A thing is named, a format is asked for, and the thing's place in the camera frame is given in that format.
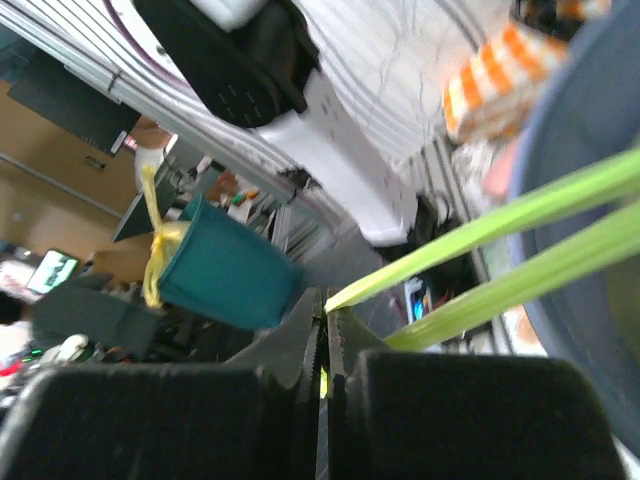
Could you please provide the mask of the blue trash bin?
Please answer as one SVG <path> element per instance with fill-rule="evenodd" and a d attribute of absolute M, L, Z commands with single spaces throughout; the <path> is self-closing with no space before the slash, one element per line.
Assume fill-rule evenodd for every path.
<path fill-rule="evenodd" d="M 526 305 L 546 352 L 593 385 L 614 435 L 639 449 L 639 5 L 582 27 L 536 106 L 511 199 L 551 218 L 510 240 L 515 266 L 569 254 L 573 274 Z"/>

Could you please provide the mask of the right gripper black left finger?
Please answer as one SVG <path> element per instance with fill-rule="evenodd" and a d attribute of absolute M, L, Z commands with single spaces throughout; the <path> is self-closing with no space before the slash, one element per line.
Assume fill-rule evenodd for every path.
<path fill-rule="evenodd" d="M 223 363 L 38 372 L 1 428 L 5 479 L 311 479 L 323 292 Z"/>

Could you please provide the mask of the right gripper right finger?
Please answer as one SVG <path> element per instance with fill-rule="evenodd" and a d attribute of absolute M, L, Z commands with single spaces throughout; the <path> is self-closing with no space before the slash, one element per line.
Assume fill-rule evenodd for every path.
<path fill-rule="evenodd" d="M 566 362 L 391 349 L 329 313 L 333 479 L 622 479 L 599 401 Z"/>

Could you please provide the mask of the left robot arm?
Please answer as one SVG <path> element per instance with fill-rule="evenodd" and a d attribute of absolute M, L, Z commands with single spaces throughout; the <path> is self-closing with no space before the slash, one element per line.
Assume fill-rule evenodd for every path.
<path fill-rule="evenodd" d="M 374 247 L 405 244 L 418 199 L 344 109 L 291 1 L 137 1 L 137 13 L 216 118 L 308 172 Z"/>

